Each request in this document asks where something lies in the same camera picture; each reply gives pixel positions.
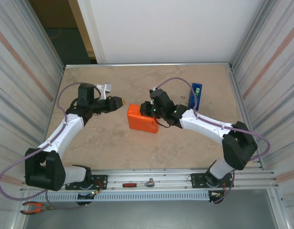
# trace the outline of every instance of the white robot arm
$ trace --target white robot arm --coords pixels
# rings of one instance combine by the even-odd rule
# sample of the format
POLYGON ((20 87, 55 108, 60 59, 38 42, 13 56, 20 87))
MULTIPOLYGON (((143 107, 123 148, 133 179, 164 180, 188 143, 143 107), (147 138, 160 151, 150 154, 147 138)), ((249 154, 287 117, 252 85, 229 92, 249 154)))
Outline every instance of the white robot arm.
MULTIPOLYGON (((63 185, 79 182, 82 187, 91 183, 91 169, 84 166, 63 167, 61 158, 68 144, 75 135, 86 125, 93 114, 109 113, 124 105, 119 97, 107 97, 111 84, 97 85, 100 97, 94 98, 94 85, 83 83, 78 88, 78 98, 71 103, 66 111, 66 122, 63 119, 52 135, 38 148, 50 144, 43 151, 25 161, 25 181, 29 186, 44 189, 59 190, 63 185), (61 134, 52 139, 65 126, 61 134)), ((25 156, 36 149, 29 149, 25 156)))
POLYGON ((224 157, 215 161, 206 172, 206 182, 210 187, 217 186, 231 171, 244 169, 257 150, 257 144, 251 135, 222 128, 225 126, 248 131, 242 122, 224 123, 200 114, 196 117, 193 109, 184 105, 174 105, 162 89, 150 90, 150 97, 151 103, 146 101, 141 104, 142 115, 163 118, 171 126, 193 130, 223 146, 224 157))

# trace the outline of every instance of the beige tabletop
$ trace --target beige tabletop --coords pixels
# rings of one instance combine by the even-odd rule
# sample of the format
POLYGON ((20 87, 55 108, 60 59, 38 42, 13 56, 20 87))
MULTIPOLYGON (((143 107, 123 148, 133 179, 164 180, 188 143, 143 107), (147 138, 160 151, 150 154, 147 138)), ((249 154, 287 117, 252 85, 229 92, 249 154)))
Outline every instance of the beige tabletop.
MULTIPOLYGON (((115 112, 93 116, 66 149, 62 158, 64 165, 77 164, 92 169, 201 168, 221 158, 222 146, 191 130, 160 127, 157 134, 152 134, 129 128, 126 115, 129 104, 149 101, 149 89, 176 76, 203 85, 199 113, 229 123, 241 120, 225 65, 66 68, 60 89, 74 82, 111 83, 109 95, 124 98, 126 105, 115 112)), ((170 81, 162 89, 175 104, 188 105, 190 89, 185 83, 170 81)), ((73 86, 62 95, 60 104, 67 109, 77 96, 78 86, 73 86)), ((62 117, 55 107, 49 135, 62 117)))

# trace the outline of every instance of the blue box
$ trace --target blue box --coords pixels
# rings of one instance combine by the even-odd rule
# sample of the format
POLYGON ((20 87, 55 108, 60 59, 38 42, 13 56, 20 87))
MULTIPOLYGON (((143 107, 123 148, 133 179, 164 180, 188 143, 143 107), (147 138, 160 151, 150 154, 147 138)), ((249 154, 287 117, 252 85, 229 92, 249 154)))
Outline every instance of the blue box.
MULTIPOLYGON (((197 100, 198 100, 198 104, 196 106, 196 111, 199 110, 199 106, 200 106, 200 99, 201 99, 201 94, 202 94, 202 84, 199 84, 199 83, 193 83, 191 85, 191 87, 193 88, 194 92, 197 88, 200 89, 200 92, 199 92, 199 95, 197 97, 197 100)), ((188 106, 193 109, 194 107, 194 96, 193 96, 193 92, 190 90, 190 95, 189 95, 189 102, 188 102, 188 106)))

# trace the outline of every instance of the corrugated metal wall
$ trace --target corrugated metal wall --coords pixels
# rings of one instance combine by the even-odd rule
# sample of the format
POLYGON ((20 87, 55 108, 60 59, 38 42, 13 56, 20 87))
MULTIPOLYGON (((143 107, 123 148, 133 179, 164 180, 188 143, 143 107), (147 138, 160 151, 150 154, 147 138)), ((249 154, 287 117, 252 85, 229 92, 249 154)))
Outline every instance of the corrugated metal wall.
MULTIPOLYGON (((0 171, 44 140, 63 74, 33 14, 25 0, 0 0, 0 171)), ((24 163, 7 172, 5 191, 17 195, 23 175, 24 163)), ((0 194, 0 229, 14 204, 0 194)))
POLYGON ((294 227, 294 0, 275 1, 259 26, 234 70, 253 129, 272 144, 264 164, 294 227))

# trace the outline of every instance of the wire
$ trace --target wire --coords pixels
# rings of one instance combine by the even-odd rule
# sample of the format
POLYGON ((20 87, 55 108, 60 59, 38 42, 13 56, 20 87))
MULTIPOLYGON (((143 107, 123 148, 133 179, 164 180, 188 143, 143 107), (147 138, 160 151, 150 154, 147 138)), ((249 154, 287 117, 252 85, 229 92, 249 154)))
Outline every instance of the wire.
POLYGON ((55 36, 55 37, 50 37, 50 39, 51 40, 56 39, 56 38, 60 37, 61 34, 62 34, 62 30, 61 30, 61 28, 59 28, 59 35, 58 36, 55 36))
POLYGON ((159 122, 156 120, 156 118, 154 118, 154 120, 155 120, 155 122, 156 122, 158 125, 160 125, 160 126, 162 126, 162 127, 169 128, 169 127, 171 126, 171 125, 169 125, 169 126, 165 126, 165 125, 159 123, 159 122))
POLYGON ((103 184, 102 184, 101 181, 99 181, 99 180, 94 180, 93 182, 99 183, 99 187, 100 187, 100 188, 103 188, 103 184))
MULTIPOLYGON (((57 98, 57 107, 63 112, 64 122, 65 122, 65 123, 63 124, 61 130, 60 130, 60 131, 59 131, 59 132, 58 132, 58 133, 52 138, 52 140, 50 140, 50 143, 46 144, 46 145, 43 146, 42 148, 37 149, 37 150, 34 151, 33 153, 31 153, 31 154, 29 154, 29 155, 23 157, 22 159, 20 159, 20 160, 14 162, 14 163, 12 163, 11 165, 9 165, 9 166, 7 166, 5 169, 3 169, 3 170, 1 171, 1 173, 0 173, 0 181, 1 181, 2 177, 3 177, 3 175, 4 175, 9 169, 11 169, 12 167, 16 166, 17 164, 19 164, 19 163, 25 161, 26 159, 31 158, 32 156, 35 156, 36 154, 40 153, 41 151, 43 151, 44 149, 46 149, 46 148, 47 148, 52 142, 54 142, 54 141, 59 137, 59 135, 60 135, 60 134, 63 132, 63 130, 65 129, 65 127, 66 127, 66 122, 67 122, 67 115, 66 115, 66 113, 65 113, 65 110, 64 110, 64 109, 60 106, 60 104, 59 104, 59 102, 60 102, 60 98, 61 98, 61 95, 63 94, 63 92, 64 92, 67 88, 69 88, 69 87, 71 87, 71 86, 74 86, 74 85, 77 85, 77 84, 81 84, 81 83, 82 83, 82 82, 80 82, 80 83, 71 83, 71 84, 67 85, 66 87, 64 87, 64 88, 61 90, 61 92, 60 92, 59 95, 58 95, 58 98, 57 98)), ((1 193, 4 197, 6 197, 6 198, 8 198, 8 199, 11 199, 11 200, 15 200, 15 201, 23 201, 23 200, 31 199, 31 198, 34 198, 34 197, 36 197, 36 196, 38 196, 38 195, 40 195, 40 194, 42 194, 42 193, 44 193, 44 192, 46 192, 45 189, 42 190, 41 192, 38 192, 38 193, 36 193, 36 194, 30 196, 30 197, 17 198, 17 197, 13 197, 13 196, 8 195, 8 194, 2 189, 1 184, 0 184, 0 193, 1 193)))
POLYGON ((226 184, 225 184, 225 181, 222 181, 222 187, 223 187, 223 192, 225 193, 225 191, 226 191, 226 184))
POLYGON ((74 106, 76 102, 77 102, 77 98, 75 98, 75 99, 71 102, 71 105, 70 105, 70 106, 74 106))
MULTIPOLYGON (((224 128, 224 129, 227 129, 227 130, 233 130, 233 131, 237 131, 237 132, 241 132, 241 133, 245 133, 245 134, 249 134, 249 135, 256 136, 256 137, 258 137, 258 138, 261 138, 262 140, 264 140, 264 141, 267 143, 267 148, 266 148, 266 150, 265 150, 263 153, 261 153, 261 154, 259 154, 259 155, 257 155, 257 156, 252 157, 249 161, 252 161, 252 160, 255 160, 255 159, 257 159, 257 158, 260 158, 260 157, 264 156, 265 154, 267 154, 267 153, 270 151, 270 149, 271 149, 271 143, 269 142, 268 139, 266 139, 265 137, 263 137, 262 135, 260 135, 260 134, 258 134, 258 133, 255 133, 255 132, 252 132, 252 131, 247 131, 247 130, 242 130, 242 129, 238 129, 238 128, 233 128, 233 127, 228 127, 228 126, 222 126, 222 125, 220 125, 220 124, 217 124, 217 123, 214 123, 214 122, 208 121, 208 120, 206 120, 206 119, 204 119, 204 118, 198 116, 198 114, 197 114, 197 112, 196 112, 196 110, 195 110, 196 107, 197 107, 197 105, 198 105, 198 103, 197 103, 197 98, 196 98, 196 94, 194 93, 194 90, 193 90, 193 88, 191 87, 191 85, 190 85, 185 79, 182 79, 182 78, 180 78, 180 77, 172 77, 172 78, 170 78, 170 79, 165 80, 164 82, 162 82, 162 83, 161 83, 160 85, 158 85, 156 88, 160 88, 161 86, 163 86, 165 83, 167 83, 167 82, 170 81, 170 80, 181 80, 181 81, 183 81, 184 83, 186 83, 186 84, 190 87, 190 90, 192 91, 193 96, 194 96, 193 113, 194 113, 194 115, 195 115, 195 117, 196 117, 197 119, 200 119, 201 121, 203 121, 203 122, 205 122, 205 123, 208 123, 208 124, 214 125, 214 126, 219 127, 219 128, 224 128)), ((227 192, 225 193, 225 195, 224 195, 223 197, 221 197, 220 199, 218 199, 218 200, 216 200, 215 202, 213 202, 214 204, 216 204, 216 203, 220 202, 221 200, 223 200, 223 199, 228 195, 228 193, 230 192, 230 190, 232 189, 232 186, 233 186, 233 183, 234 183, 234 171, 235 171, 235 169, 234 169, 233 171, 231 171, 231 172, 233 173, 233 180, 232 180, 232 182, 231 182, 231 185, 230 185, 229 189, 227 190, 227 192)))

